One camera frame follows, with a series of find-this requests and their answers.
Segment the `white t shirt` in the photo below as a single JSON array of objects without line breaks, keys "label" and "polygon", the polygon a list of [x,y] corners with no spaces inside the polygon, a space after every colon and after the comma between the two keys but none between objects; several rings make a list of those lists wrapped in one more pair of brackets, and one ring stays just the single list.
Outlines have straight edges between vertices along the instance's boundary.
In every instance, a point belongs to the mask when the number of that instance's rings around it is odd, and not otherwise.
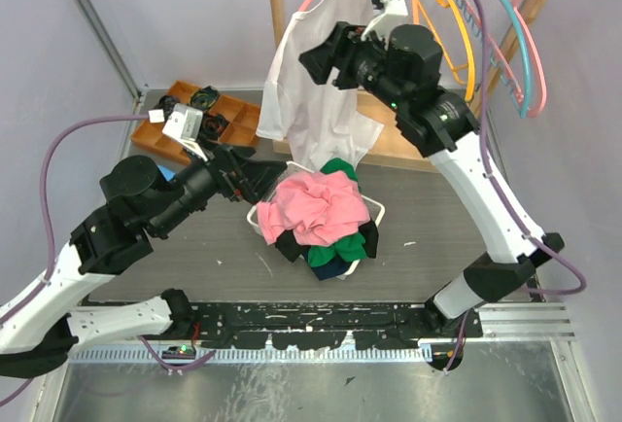
[{"label": "white t shirt", "polygon": [[371,19],[370,0],[320,0],[292,15],[264,83],[257,136],[287,141],[293,160],[309,169],[334,158],[358,165],[383,125],[358,112],[355,90],[314,84],[299,56],[323,43],[339,21]]}]

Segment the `pink t shirt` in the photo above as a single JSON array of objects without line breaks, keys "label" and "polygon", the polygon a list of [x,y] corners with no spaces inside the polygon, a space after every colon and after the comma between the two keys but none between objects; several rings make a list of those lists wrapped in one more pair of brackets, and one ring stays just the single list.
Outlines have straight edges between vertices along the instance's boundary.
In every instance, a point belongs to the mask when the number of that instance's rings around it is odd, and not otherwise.
[{"label": "pink t shirt", "polygon": [[290,231],[299,245],[328,247],[370,221],[357,182],[343,171],[297,172],[256,208],[267,244]]}]

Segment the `black t shirt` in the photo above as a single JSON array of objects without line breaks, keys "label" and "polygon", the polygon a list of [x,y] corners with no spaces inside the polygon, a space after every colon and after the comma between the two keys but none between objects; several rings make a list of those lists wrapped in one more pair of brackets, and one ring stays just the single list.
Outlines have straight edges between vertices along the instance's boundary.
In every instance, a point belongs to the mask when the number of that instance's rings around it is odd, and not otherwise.
[{"label": "black t shirt", "polygon": [[[369,221],[361,225],[357,232],[364,237],[366,258],[375,259],[379,240],[377,226],[373,221]],[[307,261],[307,251],[312,246],[299,244],[294,237],[294,233],[291,230],[286,230],[277,238],[275,247],[289,262],[294,262],[298,257],[303,257]]]}]

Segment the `green t shirt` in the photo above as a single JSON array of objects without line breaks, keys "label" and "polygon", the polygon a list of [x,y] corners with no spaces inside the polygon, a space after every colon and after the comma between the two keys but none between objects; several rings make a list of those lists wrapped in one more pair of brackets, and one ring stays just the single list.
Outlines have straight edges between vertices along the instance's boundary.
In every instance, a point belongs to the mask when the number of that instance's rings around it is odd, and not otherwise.
[{"label": "green t shirt", "polygon": [[[354,167],[341,158],[333,158],[321,168],[323,174],[332,174],[339,171],[344,172],[350,180],[359,181]],[[328,247],[312,246],[307,251],[307,262],[314,269],[326,266],[337,258],[344,262],[352,263],[367,257],[364,244],[363,235],[357,232],[342,237]]]}]

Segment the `navy blue t shirt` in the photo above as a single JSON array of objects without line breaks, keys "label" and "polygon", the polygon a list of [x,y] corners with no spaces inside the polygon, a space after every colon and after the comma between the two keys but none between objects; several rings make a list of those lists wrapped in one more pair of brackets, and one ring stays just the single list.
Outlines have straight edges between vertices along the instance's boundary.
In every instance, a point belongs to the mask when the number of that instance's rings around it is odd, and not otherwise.
[{"label": "navy blue t shirt", "polygon": [[312,266],[311,270],[319,281],[325,281],[332,278],[347,276],[351,266],[351,262],[346,262],[341,258],[334,257],[327,264]]}]

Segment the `yellow plastic hanger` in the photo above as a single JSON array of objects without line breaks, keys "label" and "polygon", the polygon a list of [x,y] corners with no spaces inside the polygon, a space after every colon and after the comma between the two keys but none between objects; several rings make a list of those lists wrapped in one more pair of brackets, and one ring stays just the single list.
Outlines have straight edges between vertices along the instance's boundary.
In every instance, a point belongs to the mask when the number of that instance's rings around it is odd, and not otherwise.
[{"label": "yellow plastic hanger", "polygon": [[463,47],[466,53],[466,61],[462,64],[457,64],[453,61],[451,54],[444,46],[442,39],[438,35],[438,32],[434,25],[433,29],[431,30],[432,35],[442,48],[443,57],[449,68],[452,78],[457,85],[465,87],[465,100],[467,102],[470,102],[474,97],[475,93],[476,72],[473,46],[470,41],[465,20],[463,19],[460,9],[455,0],[435,0],[435,2],[439,7],[443,9],[449,9],[452,13],[462,39]]}]

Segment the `light blue metal-hook hanger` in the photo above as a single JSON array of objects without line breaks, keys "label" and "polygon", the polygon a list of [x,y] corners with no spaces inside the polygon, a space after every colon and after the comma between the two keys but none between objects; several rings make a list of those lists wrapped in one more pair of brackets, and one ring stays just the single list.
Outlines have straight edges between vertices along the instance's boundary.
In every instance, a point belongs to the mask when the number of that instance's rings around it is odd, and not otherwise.
[{"label": "light blue metal-hook hanger", "polygon": [[522,62],[522,77],[518,79],[514,74],[509,59],[501,51],[496,40],[487,35],[490,44],[490,67],[500,73],[500,80],[507,88],[510,100],[518,112],[525,119],[535,117],[546,102],[546,82],[543,68],[538,55],[536,42],[532,33],[519,12],[519,0],[498,0],[507,13],[511,27],[510,31],[516,34],[518,53]]}]

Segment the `pink plastic hanger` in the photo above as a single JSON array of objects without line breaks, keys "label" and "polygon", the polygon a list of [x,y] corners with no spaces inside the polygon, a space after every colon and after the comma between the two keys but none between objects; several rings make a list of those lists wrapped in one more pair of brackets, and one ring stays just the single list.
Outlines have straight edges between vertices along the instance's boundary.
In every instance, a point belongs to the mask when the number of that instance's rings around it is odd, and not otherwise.
[{"label": "pink plastic hanger", "polygon": [[511,67],[499,45],[488,36],[493,51],[490,59],[499,68],[501,81],[509,87],[509,93],[521,118],[535,117],[540,113],[547,98],[547,87],[541,59],[531,30],[520,13],[523,0],[499,0],[505,8],[512,24],[523,65],[523,85],[520,86],[514,77]]}]

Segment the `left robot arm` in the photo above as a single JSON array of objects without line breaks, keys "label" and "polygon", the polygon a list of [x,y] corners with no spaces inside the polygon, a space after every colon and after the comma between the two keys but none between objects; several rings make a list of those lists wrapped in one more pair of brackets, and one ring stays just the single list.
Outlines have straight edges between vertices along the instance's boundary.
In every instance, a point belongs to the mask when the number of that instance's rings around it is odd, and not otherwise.
[{"label": "left robot arm", "polygon": [[189,337],[195,312],[179,289],[96,312],[73,307],[150,255],[152,239],[167,238],[191,214],[204,210],[211,197],[261,201],[287,165],[255,160],[253,154],[222,144],[210,157],[194,158],[171,179],[147,156],[120,161],[100,181],[105,204],[72,231],[52,272],[2,307],[2,376],[34,378],[87,347],[122,338]]}]

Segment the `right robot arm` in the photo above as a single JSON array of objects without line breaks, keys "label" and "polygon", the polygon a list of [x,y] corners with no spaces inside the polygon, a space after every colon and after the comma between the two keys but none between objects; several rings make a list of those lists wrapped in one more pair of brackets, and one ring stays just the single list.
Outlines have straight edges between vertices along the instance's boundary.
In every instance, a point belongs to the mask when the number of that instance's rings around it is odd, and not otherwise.
[{"label": "right robot arm", "polygon": [[424,305],[430,333],[453,334],[461,316],[522,287],[564,247],[526,213],[488,153],[466,102],[443,88],[440,45],[424,26],[403,24],[385,39],[338,22],[299,62],[317,85],[363,88],[396,115],[400,134],[451,185],[478,228],[486,251]]}]

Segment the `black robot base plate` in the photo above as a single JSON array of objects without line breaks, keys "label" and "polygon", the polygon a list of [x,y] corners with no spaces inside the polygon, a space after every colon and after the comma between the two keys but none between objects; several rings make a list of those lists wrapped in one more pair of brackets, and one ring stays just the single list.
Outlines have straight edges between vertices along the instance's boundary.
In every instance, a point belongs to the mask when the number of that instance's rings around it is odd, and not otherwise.
[{"label": "black robot base plate", "polygon": [[425,339],[458,336],[460,320],[433,329],[425,309],[404,302],[196,302],[188,330],[204,348],[335,349],[348,337],[357,350],[414,349]]}]

